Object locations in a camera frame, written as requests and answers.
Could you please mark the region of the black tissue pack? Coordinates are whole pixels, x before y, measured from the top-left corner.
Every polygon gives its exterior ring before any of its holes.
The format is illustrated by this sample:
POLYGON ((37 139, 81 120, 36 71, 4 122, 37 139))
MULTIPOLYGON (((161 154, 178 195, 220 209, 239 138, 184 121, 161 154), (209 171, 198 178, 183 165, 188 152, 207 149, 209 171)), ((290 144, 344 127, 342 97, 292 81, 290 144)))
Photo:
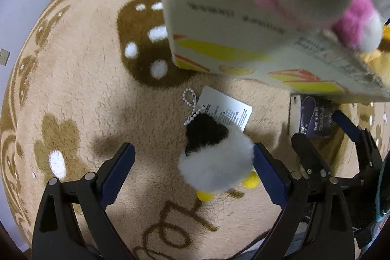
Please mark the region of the black tissue pack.
POLYGON ((334 103, 318 96, 291 95, 289 135, 296 133, 308 139, 324 139, 331 135, 334 103))

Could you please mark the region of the black white plush keychain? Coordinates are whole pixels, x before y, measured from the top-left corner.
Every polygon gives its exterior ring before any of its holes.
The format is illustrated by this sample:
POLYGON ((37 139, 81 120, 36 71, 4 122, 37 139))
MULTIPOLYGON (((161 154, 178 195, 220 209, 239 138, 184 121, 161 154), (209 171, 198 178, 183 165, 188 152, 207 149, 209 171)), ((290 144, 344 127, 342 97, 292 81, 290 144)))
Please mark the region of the black white plush keychain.
POLYGON ((184 89, 182 100, 192 112, 184 122, 186 146, 178 169, 197 198, 206 202, 240 184, 258 187, 254 145, 244 134, 253 108, 208 86, 199 96, 184 89))

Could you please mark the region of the yellow plush toy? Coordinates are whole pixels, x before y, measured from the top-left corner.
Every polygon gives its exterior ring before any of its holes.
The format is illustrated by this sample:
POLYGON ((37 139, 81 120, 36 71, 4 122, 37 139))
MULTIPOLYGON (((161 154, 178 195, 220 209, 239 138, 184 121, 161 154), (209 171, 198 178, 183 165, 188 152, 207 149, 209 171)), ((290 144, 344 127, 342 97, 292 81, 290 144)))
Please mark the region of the yellow plush toy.
POLYGON ((390 86, 390 28, 383 26, 381 43, 374 52, 361 54, 363 61, 380 77, 384 85, 390 86))

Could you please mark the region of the beige round patterned rug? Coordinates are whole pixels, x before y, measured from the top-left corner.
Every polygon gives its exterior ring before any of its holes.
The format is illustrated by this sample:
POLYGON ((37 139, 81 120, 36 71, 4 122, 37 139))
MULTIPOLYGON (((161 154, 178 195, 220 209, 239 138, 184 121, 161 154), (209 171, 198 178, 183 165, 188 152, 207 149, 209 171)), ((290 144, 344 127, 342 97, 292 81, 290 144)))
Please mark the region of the beige round patterned rug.
POLYGON ((246 132, 295 168, 289 96, 253 80, 183 71, 171 58, 159 0, 53 0, 31 31, 7 85, 1 169, 22 235, 52 177, 73 181, 130 142, 136 161, 107 210, 137 259, 227 259, 261 240, 280 208, 263 187, 237 186, 201 202, 180 176, 181 100, 205 85, 254 108, 246 132))

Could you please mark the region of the cardboard box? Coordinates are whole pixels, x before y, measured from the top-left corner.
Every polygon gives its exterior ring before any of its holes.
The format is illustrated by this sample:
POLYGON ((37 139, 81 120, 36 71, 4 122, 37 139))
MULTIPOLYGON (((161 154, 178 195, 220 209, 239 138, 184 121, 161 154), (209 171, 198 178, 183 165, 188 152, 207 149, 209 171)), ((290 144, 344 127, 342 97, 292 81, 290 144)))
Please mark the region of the cardboard box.
POLYGON ((161 0, 182 69, 255 79, 339 103, 386 102, 384 85, 356 49, 326 28, 299 26, 253 0, 161 0))

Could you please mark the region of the upper wall socket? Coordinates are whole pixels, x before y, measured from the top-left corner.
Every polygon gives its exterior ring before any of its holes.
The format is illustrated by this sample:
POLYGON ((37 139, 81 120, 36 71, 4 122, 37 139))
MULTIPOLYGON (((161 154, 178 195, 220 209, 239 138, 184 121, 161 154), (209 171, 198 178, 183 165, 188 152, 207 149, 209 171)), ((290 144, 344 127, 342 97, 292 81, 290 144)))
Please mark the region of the upper wall socket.
POLYGON ((0 49, 0 65, 6 66, 10 53, 5 49, 0 49))

